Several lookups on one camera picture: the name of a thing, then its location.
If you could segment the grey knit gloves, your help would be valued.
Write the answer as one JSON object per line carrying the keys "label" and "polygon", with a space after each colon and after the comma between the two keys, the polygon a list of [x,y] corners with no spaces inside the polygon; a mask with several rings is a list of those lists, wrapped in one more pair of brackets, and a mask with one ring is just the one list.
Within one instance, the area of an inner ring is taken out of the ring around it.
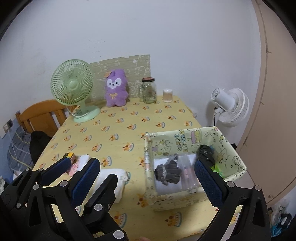
{"label": "grey knit gloves", "polygon": [[168,186],[169,183],[177,184],[180,181],[182,170],[178,167],[178,156],[168,158],[164,164],[158,165],[154,170],[157,181]]}

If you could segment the cartoon tissue box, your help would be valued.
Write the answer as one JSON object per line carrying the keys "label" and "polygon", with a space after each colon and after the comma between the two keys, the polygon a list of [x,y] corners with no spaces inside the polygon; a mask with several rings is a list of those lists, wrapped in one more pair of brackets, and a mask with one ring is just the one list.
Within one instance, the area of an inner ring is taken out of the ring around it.
{"label": "cartoon tissue box", "polygon": [[71,164],[74,164],[74,163],[77,162],[77,157],[76,157],[76,155],[75,155],[74,153],[72,153],[72,152],[68,152],[68,153],[64,154],[63,157],[66,157],[66,158],[70,159]]}

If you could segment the pink tissue pack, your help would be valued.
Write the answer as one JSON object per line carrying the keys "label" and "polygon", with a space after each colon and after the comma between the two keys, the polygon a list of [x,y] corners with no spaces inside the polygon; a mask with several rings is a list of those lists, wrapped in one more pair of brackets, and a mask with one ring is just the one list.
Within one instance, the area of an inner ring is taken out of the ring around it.
{"label": "pink tissue pack", "polygon": [[68,175],[72,177],[77,172],[78,167],[79,167],[78,162],[72,164],[71,168],[67,171]]}

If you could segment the white cotton pad pack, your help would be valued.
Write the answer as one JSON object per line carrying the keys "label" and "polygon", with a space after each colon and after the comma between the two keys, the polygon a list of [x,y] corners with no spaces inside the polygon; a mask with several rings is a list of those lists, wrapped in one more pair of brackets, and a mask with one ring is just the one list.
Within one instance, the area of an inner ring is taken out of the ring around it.
{"label": "white cotton pad pack", "polygon": [[84,166],[87,164],[87,162],[89,161],[90,156],[89,155],[81,155],[78,158],[78,166],[77,166],[77,171],[81,171]]}

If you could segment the black plastic bag bundle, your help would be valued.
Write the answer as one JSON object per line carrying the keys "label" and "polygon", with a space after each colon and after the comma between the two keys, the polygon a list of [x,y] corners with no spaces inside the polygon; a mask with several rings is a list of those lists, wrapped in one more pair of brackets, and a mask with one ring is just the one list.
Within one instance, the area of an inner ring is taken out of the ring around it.
{"label": "black plastic bag bundle", "polygon": [[201,145],[197,150],[196,159],[199,161],[204,161],[208,166],[213,167],[215,165],[214,151],[208,145]]}

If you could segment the clear zip bag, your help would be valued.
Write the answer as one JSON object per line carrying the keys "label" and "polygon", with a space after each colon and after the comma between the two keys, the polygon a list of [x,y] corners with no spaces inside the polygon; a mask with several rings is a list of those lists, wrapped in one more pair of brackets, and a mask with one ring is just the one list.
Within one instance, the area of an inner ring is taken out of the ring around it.
{"label": "clear zip bag", "polygon": [[189,157],[187,155],[178,156],[177,163],[182,171],[180,177],[182,190],[190,194],[196,193],[198,190],[198,180]]}

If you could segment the cotton swab container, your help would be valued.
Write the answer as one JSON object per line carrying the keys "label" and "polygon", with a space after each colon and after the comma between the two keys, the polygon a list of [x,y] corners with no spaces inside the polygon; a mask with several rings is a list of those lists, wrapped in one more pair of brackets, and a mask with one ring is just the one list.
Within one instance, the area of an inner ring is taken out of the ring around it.
{"label": "cotton swab container", "polygon": [[163,89],[163,102],[171,103],[173,101],[173,90],[169,88]]}

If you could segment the beige patterned board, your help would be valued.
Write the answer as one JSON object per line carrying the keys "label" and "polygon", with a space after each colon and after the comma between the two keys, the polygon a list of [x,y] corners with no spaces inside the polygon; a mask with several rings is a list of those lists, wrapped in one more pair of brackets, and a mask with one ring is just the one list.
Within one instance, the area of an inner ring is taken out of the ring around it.
{"label": "beige patterned board", "polygon": [[151,76],[150,60],[150,55],[146,54],[118,57],[90,63],[89,66],[93,72],[94,83],[92,92],[86,101],[104,100],[106,76],[111,70],[115,69],[123,69],[125,71],[129,97],[138,97],[138,88],[142,83],[142,78]]}

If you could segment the white standing fan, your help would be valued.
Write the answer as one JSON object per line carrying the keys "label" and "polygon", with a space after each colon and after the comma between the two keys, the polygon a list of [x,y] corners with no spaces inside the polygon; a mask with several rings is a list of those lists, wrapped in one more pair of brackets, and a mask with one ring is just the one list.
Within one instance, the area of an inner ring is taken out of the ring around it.
{"label": "white standing fan", "polygon": [[225,91],[216,88],[211,94],[211,100],[217,105],[214,111],[215,120],[225,127],[232,128],[243,121],[249,111],[249,99],[239,88]]}

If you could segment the yellow cake print tablecloth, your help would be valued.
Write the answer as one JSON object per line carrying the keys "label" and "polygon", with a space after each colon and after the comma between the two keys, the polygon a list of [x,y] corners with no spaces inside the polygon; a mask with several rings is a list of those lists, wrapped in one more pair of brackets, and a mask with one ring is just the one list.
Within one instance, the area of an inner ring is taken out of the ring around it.
{"label": "yellow cake print tablecloth", "polygon": [[76,123],[67,118],[38,159],[35,169],[49,168],[67,152],[88,154],[101,170],[123,169],[128,178],[123,196],[110,214],[130,240],[180,240],[202,233],[217,208],[207,198],[186,207],[153,211],[145,200],[144,137],[148,133],[201,128],[178,98],[146,104],[132,98],[123,107],[103,107],[93,120]]}

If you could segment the glass jar with lid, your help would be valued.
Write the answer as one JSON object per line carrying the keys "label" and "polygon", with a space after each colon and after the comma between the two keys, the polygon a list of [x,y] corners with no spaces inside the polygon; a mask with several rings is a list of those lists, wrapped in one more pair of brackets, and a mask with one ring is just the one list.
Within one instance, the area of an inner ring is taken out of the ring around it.
{"label": "glass jar with lid", "polygon": [[157,87],[153,77],[142,78],[142,83],[139,86],[139,97],[144,103],[156,103]]}

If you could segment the patterned fabric storage box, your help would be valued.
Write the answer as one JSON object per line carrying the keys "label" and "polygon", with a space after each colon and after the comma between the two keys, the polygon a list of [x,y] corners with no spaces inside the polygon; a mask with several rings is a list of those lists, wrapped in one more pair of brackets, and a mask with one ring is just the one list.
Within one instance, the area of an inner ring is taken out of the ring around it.
{"label": "patterned fabric storage box", "polygon": [[153,211],[186,207],[207,199],[199,180],[197,192],[190,194],[182,190],[181,181],[165,186],[154,176],[155,168],[173,156],[187,155],[194,167],[196,152],[201,145],[213,149],[215,164],[223,166],[224,181],[235,181],[246,173],[244,162],[217,127],[148,133],[144,137],[144,196]]}

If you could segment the wall power outlet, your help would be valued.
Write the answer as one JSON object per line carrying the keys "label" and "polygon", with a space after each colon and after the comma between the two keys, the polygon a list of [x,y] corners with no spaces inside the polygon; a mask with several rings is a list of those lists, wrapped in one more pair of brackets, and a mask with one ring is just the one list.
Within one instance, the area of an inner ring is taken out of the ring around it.
{"label": "wall power outlet", "polygon": [[4,124],[3,126],[3,129],[4,129],[4,132],[7,133],[11,127],[13,126],[13,122],[12,120],[9,120],[6,124]]}

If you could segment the plaid grey pillow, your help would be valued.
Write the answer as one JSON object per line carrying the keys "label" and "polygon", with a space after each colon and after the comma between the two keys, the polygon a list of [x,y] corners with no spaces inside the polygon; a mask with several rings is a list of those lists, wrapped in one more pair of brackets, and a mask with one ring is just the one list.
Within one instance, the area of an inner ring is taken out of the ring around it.
{"label": "plaid grey pillow", "polygon": [[31,135],[19,126],[7,152],[8,164],[12,171],[23,172],[27,168],[32,169],[34,163],[30,154]]}

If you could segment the green desk fan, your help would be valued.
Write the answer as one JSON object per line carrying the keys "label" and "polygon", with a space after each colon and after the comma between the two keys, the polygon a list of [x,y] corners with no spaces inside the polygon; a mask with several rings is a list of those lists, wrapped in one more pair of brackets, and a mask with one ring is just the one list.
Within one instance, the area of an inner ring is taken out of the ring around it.
{"label": "green desk fan", "polygon": [[54,71],[50,88],[53,97],[66,106],[76,123],[90,121],[100,114],[100,108],[86,105],[92,92],[93,73],[87,62],[71,59],[60,64]]}

